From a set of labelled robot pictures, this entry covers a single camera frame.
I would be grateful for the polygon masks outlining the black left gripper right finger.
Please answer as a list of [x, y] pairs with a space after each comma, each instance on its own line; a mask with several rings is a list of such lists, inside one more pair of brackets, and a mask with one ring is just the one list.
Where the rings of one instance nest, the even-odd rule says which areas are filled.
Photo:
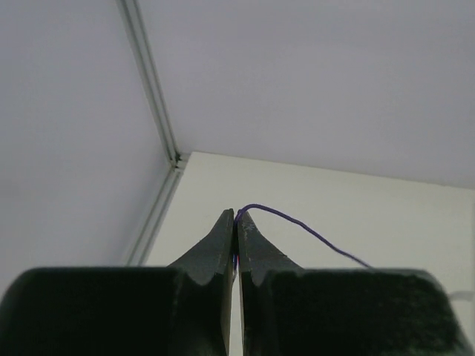
[[409, 268], [302, 268], [237, 213], [245, 355], [469, 355], [445, 290]]

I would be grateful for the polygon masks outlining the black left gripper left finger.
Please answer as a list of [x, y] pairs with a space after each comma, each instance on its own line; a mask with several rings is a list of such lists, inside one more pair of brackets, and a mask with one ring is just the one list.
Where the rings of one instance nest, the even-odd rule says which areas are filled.
[[227, 355], [233, 210], [166, 267], [32, 268], [1, 301], [3, 355]]

